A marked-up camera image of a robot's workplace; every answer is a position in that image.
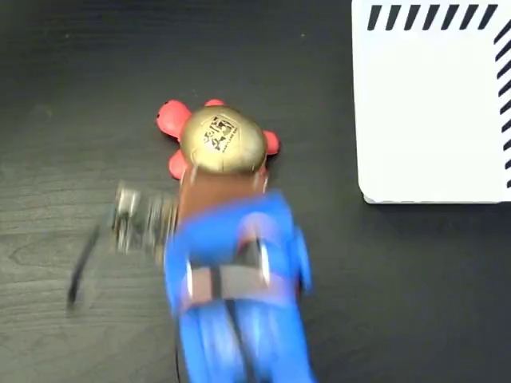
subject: brown panel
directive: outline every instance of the brown panel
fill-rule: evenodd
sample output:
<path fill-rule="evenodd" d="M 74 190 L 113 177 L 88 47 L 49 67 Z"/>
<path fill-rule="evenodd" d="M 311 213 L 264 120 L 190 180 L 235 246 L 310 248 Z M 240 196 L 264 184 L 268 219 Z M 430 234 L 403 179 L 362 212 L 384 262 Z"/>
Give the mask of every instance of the brown panel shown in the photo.
<path fill-rule="evenodd" d="M 187 171 L 181 181 L 178 225 L 188 217 L 237 199 L 264 193 L 267 176 L 260 174 L 211 173 Z"/>

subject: striped border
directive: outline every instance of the striped border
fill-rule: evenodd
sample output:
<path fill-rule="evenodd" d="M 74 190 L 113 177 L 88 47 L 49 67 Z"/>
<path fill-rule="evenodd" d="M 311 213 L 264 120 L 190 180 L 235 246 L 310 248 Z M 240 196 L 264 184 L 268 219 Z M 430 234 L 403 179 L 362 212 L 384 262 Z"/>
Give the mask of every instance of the striped border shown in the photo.
<path fill-rule="evenodd" d="M 495 56 L 495 62 L 496 63 L 499 63 L 499 61 L 511 49 L 511 37 L 508 35 L 510 30 L 511 30 L 511 20 L 509 20 L 502 27 L 502 29 L 499 31 L 497 36 L 495 36 L 495 38 L 493 39 L 493 44 L 496 45 L 502 38 L 504 38 L 506 36 L 507 36 L 507 38 L 509 38 L 508 42 L 505 43 L 505 45 L 498 51 L 497 55 Z M 504 76 L 510 69 L 511 69 L 511 59 L 509 59 L 509 61 L 506 64 L 504 64 L 501 67 L 501 69 L 497 72 L 497 80 L 500 80 L 501 77 Z M 511 94 L 510 94 L 511 92 L 509 91 L 510 89 L 511 89 L 511 80 L 507 81 L 502 86 L 502 88 L 500 88 L 499 91 L 498 91 L 499 99 L 502 99 L 502 102 L 505 102 L 502 105 L 501 110 L 500 110 L 500 114 L 501 115 L 503 115 L 504 113 L 509 111 L 509 109 L 511 109 Z M 511 129 L 511 117 L 509 118 L 509 120 L 505 124 L 502 125 L 502 129 L 501 130 L 502 130 L 502 133 L 505 133 L 505 132 L 507 132 L 510 129 Z M 502 149 L 504 150 L 504 152 L 507 152 L 509 150 L 509 152 L 511 153 L 511 150 L 510 150 L 511 149 L 511 138 L 504 144 Z M 511 168 L 511 159 L 508 160 L 504 164 L 504 169 L 505 170 L 508 170 L 510 168 Z M 506 187 L 508 189 L 511 188 L 511 180 L 507 181 Z"/>
<path fill-rule="evenodd" d="M 433 25 L 434 19 L 438 16 L 438 10 L 440 10 L 440 5 L 438 4 L 431 4 L 427 7 L 428 12 L 426 14 L 426 19 L 422 24 L 422 30 L 430 30 L 431 26 Z M 479 21 L 479 25 L 477 26 L 478 30 L 484 30 L 486 26 L 488 26 L 489 21 L 491 20 L 492 16 L 495 14 L 495 11 L 497 10 L 497 7 L 498 7 L 497 4 L 489 4 L 486 6 L 486 10 L 482 15 L 481 20 Z M 369 13 L 369 21 L 367 23 L 367 30 L 369 31 L 376 30 L 376 25 L 378 24 L 378 20 L 380 19 L 382 8 L 383 6 L 381 5 L 371 6 Z M 394 30 L 396 20 L 398 19 L 398 15 L 401 12 L 402 8 L 403 7 L 399 4 L 390 6 L 390 11 L 386 16 L 386 19 L 384 18 L 384 16 L 382 17 L 383 19 L 382 22 L 385 23 L 385 30 Z M 452 26 L 453 28 L 457 28 L 459 30 L 466 30 L 469 27 L 469 24 L 472 21 L 473 16 L 475 15 L 476 10 L 478 8 L 479 8 L 478 4 L 468 5 L 464 11 L 465 13 L 463 15 L 463 19 L 461 20 L 460 25 L 452 26 L 452 21 L 454 19 L 454 16 L 460 9 L 460 5 L 450 4 L 449 7 L 447 8 L 446 14 L 443 16 L 442 26 L 440 27 L 440 29 L 448 30 Z M 420 5 L 411 5 L 410 7 L 408 7 L 408 10 L 406 10 L 407 14 L 404 30 L 412 29 L 415 23 L 415 19 L 417 18 L 418 11 L 420 9 L 421 9 Z"/>

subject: dark wooden table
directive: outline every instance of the dark wooden table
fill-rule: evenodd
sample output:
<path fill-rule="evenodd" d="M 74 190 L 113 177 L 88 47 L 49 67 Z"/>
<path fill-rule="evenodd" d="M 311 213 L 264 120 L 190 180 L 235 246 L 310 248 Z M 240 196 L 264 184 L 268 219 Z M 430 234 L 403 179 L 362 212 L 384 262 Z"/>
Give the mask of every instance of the dark wooden table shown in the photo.
<path fill-rule="evenodd" d="M 80 315 L 66 314 L 65 288 L 119 179 L 176 190 L 167 161 L 177 145 L 153 124 L 160 105 L 211 97 L 282 139 L 271 186 L 310 247 L 315 292 L 303 321 L 319 381 L 510 380 L 509 209 L 363 203 L 348 2 L 8 3 L 2 383 L 175 381 L 172 323 L 150 262 L 98 251 Z"/>

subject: wire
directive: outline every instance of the wire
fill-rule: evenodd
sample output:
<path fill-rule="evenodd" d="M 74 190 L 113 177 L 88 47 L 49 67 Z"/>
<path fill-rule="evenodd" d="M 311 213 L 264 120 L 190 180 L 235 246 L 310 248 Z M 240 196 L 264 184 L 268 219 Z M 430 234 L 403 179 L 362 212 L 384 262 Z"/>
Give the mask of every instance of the wire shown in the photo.
<path fill-rule="evenodd" d="M 247 378 L 247 383 L 256 383 L 256 372 L 255 366 L 252 362 L 252 358 L 248 351 L 248 347 L 243 340 L 243 336 L 241 334 L 240 323 L 238 322 L 238 318 L 236 316 L 236 301 L 234 299 L 225 299 L 224 301 L 225 307 L 227 309 L 228 318 L 231 323 L 232 329 L 234 330 L 234 335 L 236 337 L 236 341 L 238 343 L 238 348 L 241 353 L 241 358 L 243 360 L 245 375 Z"/>
<path fill-rule="evenodd" d="M 74 267 L 73 274 L 71 275 L 71 286 L 69 287 L 67 293 L 67 304 L 68 307 L 74 305 L 77 300 L 78 288 L 80 287 L 81 276 L 83 275 L 83 271 L 85 269 L 85 265 L 90 258 L 90 255 L 93 253 L 93 249 L 96 246 L 97 240 L 99 239 L 101 233 L 101 225 L 97 224 L 89 239 L 85 243 L 85 247 L 81 251 L 80 257 L 78 258 L 77 265 Z"/>
<path fill-rule="evenodd" d="M 176 335 L 174 336 L 174 358 L 176 361 L 177 383 L 181 383 L 181 374 L 179 369 L 179 325 L 176 323 Z"/>

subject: white cardboard box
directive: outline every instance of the white cardboard box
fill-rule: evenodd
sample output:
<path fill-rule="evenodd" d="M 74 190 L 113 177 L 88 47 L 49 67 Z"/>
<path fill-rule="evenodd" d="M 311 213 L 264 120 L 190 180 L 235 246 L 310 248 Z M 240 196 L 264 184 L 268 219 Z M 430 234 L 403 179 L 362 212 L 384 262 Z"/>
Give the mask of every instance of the white cardboard box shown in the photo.
<path fill-rule="evenodd" d="M 369 203 L 511 201 L 511 0 L 353 0 Z"/>

